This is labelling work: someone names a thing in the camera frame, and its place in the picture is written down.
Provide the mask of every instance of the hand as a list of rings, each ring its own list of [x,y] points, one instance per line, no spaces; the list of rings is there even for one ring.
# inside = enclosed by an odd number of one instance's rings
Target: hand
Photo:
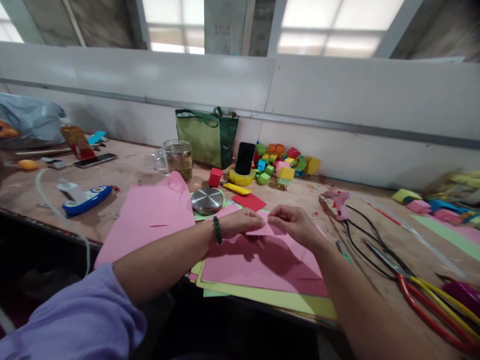
[[[287,232],[309,250],[327,241],[307,213],[299,207],[279,205],[268,215],[268,222]]]
[[[221,235],[225,239],[233,238],[237,234],[243,234],[261,229],[265,221],[253,210],[245,207],[218,219]]]

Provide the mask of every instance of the bag handle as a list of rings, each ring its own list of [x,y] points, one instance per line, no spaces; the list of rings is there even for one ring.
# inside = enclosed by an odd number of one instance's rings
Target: bag handle
[[[200,112],[200,111],[195,111],[195,110],[189,110],[189,109],[185,109],[185,110],[182,110],[181,112],[189,112],[189,113],[192,113],[193,115],[195,115],[197,118],[200,118],[203,120],[203,122],[208,125],[209,127],[211,128],[217,128],[219,125],[220,125],[220,122],[218,120],[218,118],[216,118],[216,115],[217,115],[217,111],[218,111],[218,116],[220,117],[223,117],[224,113],[222,112],[222,109],[220,108],[220,106],[217,106],[217,107],[214,107],[213,108],[213,113],[212,114],[207,114],[207,113],[204,113],[204,112]]]

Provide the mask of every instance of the window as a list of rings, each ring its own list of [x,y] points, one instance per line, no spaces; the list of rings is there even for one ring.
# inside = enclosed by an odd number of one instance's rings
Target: window
[[[205,54],[204,0],[143,0],[151,49]]]
[[[23,43],[17,28],[12,24],[9,15],[0,2],[0,41]]]
[[[276,52],[369,58],[404,0],[287,0]]]

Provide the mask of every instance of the orange juice bottle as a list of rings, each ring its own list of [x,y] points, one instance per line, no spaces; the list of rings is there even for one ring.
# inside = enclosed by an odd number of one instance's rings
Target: orange juice bottle
[[[68,117],[60,118],[60,122],[60,132],[76,158],[78,160],[94,158],[95,153],[90,147],[82,129],[72,125],[72,121]]]

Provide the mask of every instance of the scissors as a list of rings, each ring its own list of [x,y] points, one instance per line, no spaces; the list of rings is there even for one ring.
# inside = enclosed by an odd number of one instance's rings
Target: scissors
[[[462,303],[455,300],[453,297],[443,292],[439,288],[433,286],[425,280],[416,278],[410,275],[398,265],[393,263],[386,255],[372,245],[366,238],[361,238],[363,242],[369,247],[369,249],[385,264],[389,269],[396,274],[400,290],[403,297],[406,299],[411,308],[417,313],[418,316],[440,337],[446,340],[448,343],[454,345],[458,349],[466,352],[478,351],[478,345],[476,340],[480,340],[480,335],[473,331],[457,314],[455,314],[445,303],[436,295],[447,299],[450,303],[453,303],[455,307],[462,310],[469,318],[475,323],[480,324],[480,319],[467,309]],[[421,288],[428,296],[436,303],[433,303],[428,297],[426,297],[421,291],[419,291],[414,285]],[[443,320],[448,327],[458,336],[458,340],[451,336],[448,332],[438,326],[427,314],[417,305],[412,294],[418,298],[429,310],[435,313],[441,320]]]

